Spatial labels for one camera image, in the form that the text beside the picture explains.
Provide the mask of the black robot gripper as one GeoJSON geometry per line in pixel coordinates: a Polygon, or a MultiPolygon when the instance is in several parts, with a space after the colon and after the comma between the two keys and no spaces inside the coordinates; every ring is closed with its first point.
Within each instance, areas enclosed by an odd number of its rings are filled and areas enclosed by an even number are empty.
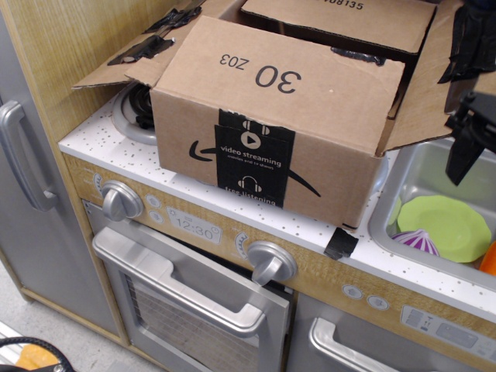
{"type": "Polygon", "coordinates": [[[459,185],[483,150],[495,149],[495,96],[465,91],[446,126],[455,139],[449,151],[446,175],[459,185]]]}

